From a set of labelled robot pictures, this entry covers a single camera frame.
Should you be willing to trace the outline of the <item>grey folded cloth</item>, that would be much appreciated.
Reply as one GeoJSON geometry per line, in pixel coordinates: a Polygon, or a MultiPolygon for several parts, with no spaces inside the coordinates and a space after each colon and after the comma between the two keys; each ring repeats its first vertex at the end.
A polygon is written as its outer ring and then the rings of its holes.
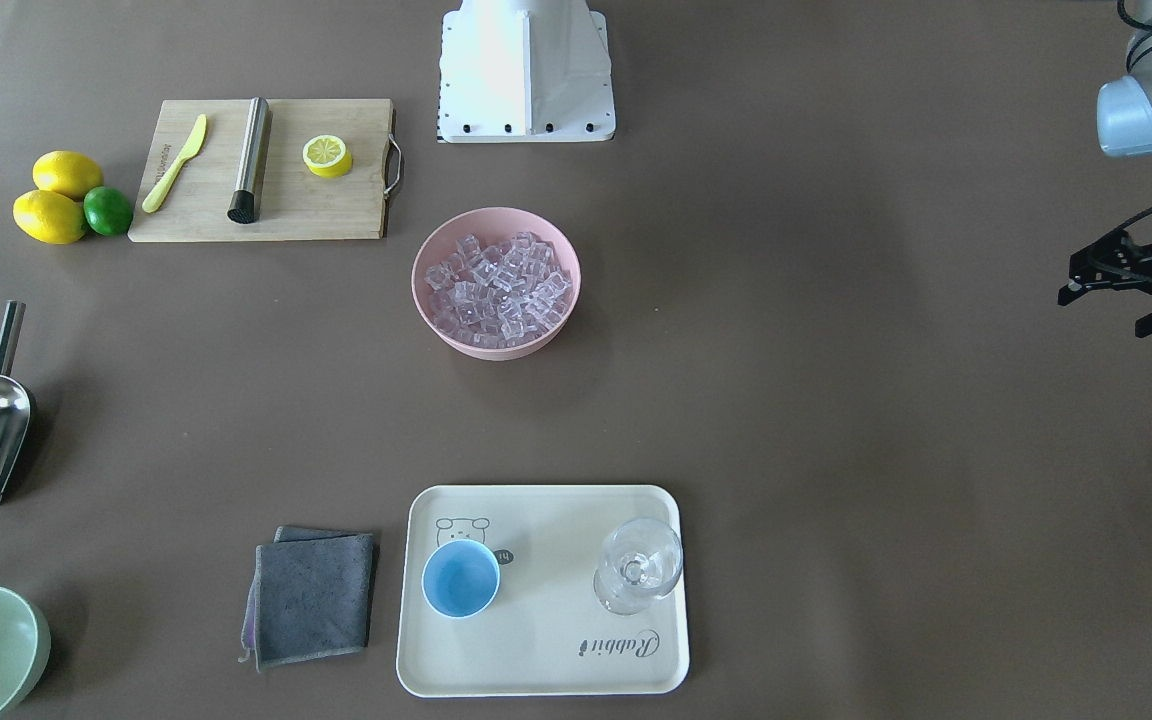
{"type": "Polygon", "coordinates": [[[238,642],[256,670],[351,655],[369,646],[374,533],[280,525],[255,550],[238,642]]]}

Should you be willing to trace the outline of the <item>light blue cup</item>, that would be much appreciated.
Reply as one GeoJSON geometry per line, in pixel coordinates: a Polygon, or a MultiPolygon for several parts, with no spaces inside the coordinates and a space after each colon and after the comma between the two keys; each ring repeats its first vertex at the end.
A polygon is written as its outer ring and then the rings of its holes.
{"type": "Polygon", "coordinates": [[[492,550],[475,539],[454,539],[425,562],[420,589],[435,614],[467,619],[492,605],[500,589],[500,564],[492,550]]]}

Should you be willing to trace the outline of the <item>yellow lemon lower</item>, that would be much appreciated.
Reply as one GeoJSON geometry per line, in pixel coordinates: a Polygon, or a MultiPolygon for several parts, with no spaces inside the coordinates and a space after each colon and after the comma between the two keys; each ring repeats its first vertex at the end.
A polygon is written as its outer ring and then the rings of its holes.
{"type": "Polygon", "coordinates": [[[13,202],[13,219],[29,237],[67,245],[88,234],[86,217],[77,200],[50,190],[33,190],[13,202]]]}

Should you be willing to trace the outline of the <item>pink bowl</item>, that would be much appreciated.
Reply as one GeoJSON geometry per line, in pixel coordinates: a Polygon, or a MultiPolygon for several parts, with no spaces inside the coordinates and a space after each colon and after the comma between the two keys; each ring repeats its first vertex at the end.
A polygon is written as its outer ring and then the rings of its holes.
{"type": "Polygon", "coordinates": [[[556,225],[521,209],[476,209],[435,228],[417,252],[420,318],[452,348],[511,361],[548,344],[571,318],[582,275],[556,225]]]}

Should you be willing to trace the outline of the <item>clear wine glass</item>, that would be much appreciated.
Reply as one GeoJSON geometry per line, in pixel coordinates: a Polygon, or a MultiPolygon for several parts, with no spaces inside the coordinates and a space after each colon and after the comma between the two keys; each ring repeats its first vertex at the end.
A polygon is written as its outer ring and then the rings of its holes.
{"type": "Polygon", "coordinates": [[[676,588],[682,569],[677,530],[662,520],[628,520],[602,541],[593,575],[596,600],[612,614],[639,614],[676,588]]]}

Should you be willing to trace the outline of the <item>half lemon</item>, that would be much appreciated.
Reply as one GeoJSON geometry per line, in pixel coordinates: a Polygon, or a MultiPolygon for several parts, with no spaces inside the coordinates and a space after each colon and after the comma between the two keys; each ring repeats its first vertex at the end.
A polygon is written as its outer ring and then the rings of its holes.
{"type": "Polygon", "coordinates": [[[302,147],[306,170],[320,179],[338,179],[353,169],[353,152],[335,135],[317,135],[302,147]]]}

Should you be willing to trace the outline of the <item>clear plastic ice cubes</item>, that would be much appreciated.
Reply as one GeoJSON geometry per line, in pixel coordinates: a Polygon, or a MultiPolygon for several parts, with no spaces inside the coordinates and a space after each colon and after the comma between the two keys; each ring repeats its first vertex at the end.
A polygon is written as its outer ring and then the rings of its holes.
{"type": "Polygon", "coordinates": [[[558,331],[576,300],[556,247],[531,232],[488,243],[467,234],[417,273],[433,328],[454,342],[507,350],[558,331]]]}

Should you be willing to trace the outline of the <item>yellow lemon upper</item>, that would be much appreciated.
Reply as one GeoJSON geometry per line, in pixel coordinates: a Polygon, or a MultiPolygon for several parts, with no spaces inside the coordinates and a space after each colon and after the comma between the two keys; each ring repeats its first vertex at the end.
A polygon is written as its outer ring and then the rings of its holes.
{"type": "Polygon", "coordinates": [[[99,164],[82,152],[55,150],[40,156],[32,165],[32,179],[38,190],[63,195],[70,200],[84,200],[88,192],[104,185],[99,164]]]}

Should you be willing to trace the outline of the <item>green lime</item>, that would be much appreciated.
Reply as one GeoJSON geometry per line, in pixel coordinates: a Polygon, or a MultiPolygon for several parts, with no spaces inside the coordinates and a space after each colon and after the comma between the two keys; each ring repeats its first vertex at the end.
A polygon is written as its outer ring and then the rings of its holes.
{"type": "Polygon", "coordinates": [[[92,188],[82,200],[88,228],[101,236],[126,234],[132,223],[132,202],[109,185],[92,188]]]}

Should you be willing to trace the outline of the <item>yellow plastic knife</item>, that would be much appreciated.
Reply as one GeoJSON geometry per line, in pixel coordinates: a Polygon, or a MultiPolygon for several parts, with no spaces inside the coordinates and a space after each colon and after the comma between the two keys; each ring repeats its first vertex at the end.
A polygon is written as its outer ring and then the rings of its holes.
{"type": "Polygon", "coordinates": [[[174,183],[177,182],[179,174],[184,168],[184,165],[195,159],[196,156],[200,156],[202,146],[204,146],[204,142],[206,141],[207,129],[207,115],[198,114],[191,132],[189,132],[183,145],[180,146],[179,154],[174,156],[172,162],[164,170],[162,176],[157,179],[156,184],[147,191],[146,199],[142,200],[142,211],[152,214],[161,209],[166,196],[172,192],[174,183]]]}

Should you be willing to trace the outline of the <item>steel muddler black tip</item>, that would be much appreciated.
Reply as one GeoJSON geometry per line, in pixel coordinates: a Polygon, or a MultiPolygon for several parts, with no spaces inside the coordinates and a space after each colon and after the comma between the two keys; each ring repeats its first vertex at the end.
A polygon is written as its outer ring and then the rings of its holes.
{"type": "Polygon", "coordinates": [[[265,97],[253,97],[247,115],[244,141],[227,218],[234,223],[255,223],[260,217],[262,173],[268,154],[271,113],[265,97]]]}

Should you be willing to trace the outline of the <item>yellow lemon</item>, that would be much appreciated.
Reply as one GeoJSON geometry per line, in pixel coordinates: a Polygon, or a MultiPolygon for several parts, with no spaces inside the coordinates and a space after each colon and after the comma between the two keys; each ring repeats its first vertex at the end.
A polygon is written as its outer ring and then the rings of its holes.
{"type": "Polygon", "coordinates": [[[82,152],[55,150],[40,156],[32,165],[32,179],[38,190],[63,195],[70,200],[84,200],[88,192],[104,185],[99,164],[82,152]]]}
{"type": "Polygon", "coordinates": [[[88,234],[86,217],[77,200],[50,190],[33,190],[13,202],[13,219],[29,237],[67,245],[88,234]]]}

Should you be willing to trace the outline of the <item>bamboo cutting board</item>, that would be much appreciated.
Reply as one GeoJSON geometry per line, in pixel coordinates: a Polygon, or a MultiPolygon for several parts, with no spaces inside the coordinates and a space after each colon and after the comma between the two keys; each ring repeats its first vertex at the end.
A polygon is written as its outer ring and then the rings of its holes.
{"type": "Polygon", "coordinates": [[[248,99],[166,100],[157,115],[141,190],[147,191],[177,158],[196,119],[207,118],[200,154],[188,160],[160,209],[134,211],[128,236],[141,243],[380,240],[401,169],[394,149],[396,106],[389,99],[274,99],[268,101],[264,158],[257,164],[253,223],[228,218],[247,152],[248,99]],[[353,167],[338,179],[314,176],[302,160],[306,141],[342,138],[353,167]]]}

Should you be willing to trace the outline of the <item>cream rabbit serving tray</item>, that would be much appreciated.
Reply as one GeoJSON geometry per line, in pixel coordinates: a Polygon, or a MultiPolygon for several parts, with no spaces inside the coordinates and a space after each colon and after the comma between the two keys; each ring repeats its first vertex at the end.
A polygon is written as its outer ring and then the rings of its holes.
{"type": "Polygon", "coordinates": [[[681,526],[666,488],[433,486],[407,521],[396,670],[424,698],[668,694],[690,669],[685,588],[632,616],[604,611],[593,579],[602,541],[635,518],[681,526]],[[440,615],[422,570],[450,541],[493,550],[502,571],[488,607],[440,615]]]}

